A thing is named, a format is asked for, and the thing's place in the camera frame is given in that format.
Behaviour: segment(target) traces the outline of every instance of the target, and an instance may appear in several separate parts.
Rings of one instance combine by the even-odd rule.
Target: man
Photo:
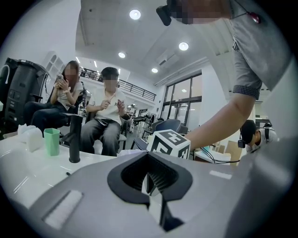
[[[102,71],[103,89],[96,89],[86,108],[96,116],[81,130],[81,150],[94,153],[94,142],[102,136],[102,155],[117,156],[120,117],[125,115],[125,95],[117,88],[118,70],[107,67]]]
[[[191,149],[212,145],[239,130],[259,98],[262,83],[272,90],[292,53],[273,20],[252,0],[167,0],[167,4],[166,14],[184,24],[225,18],[232,25],[234,96],[214,117],[185,136],[191,140]]]
[[[255,151],[265,144],[278,140],[274,130],[269,128],[260,128],[258,130],[253,120],[247,120],[240,128],[240,132],[248,153]]]

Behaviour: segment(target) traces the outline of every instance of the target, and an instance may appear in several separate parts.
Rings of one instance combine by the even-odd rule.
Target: gray pants
[[[87,122],[81,130],[81,151],[94,154],[94,142],[102,142],[102,155],[117,156],[121,126],[113,120],[104,120],[108,125],[102,125],[93,119]]]

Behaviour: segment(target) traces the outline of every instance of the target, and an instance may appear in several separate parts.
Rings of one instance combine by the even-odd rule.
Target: sleeve cuff
[[[235,85],[233,88],[233,93],[249,95],[254,97],[256,100],[258,100],[260,96],[260,91],[258,89],[244,85]]]

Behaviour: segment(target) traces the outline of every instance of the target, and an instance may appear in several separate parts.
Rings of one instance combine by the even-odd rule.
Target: woman
[[[79,82],[80,66],[76,61],[71,61],[63,70],[64,80],[56,80],[50,102],[43,104],[27,102],[24,108],[24,120],[27,125],[38,127],[43,133],[44,129],[55,125],[55,121],[63,119],[61,113],[69,109],[66,104],[74,105],[83,91]]]

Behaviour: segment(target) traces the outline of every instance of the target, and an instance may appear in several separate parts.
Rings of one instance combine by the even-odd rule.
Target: black railing
[[[80,68],[80,76],[88,78],[88,79],[96,80],[99,82],[103,82],[102,75],[100,73],[90,70],[90,69]],[[118,88],[123,89],[128,92],[131,92],[135,95],[141,96],[143,98],[149,99],[151,101],[155,100],[156,94],[149,92],[145,89],[142,89],[136,85],[130,84],[130,83],[123,81],[121,79],[119,79]]]

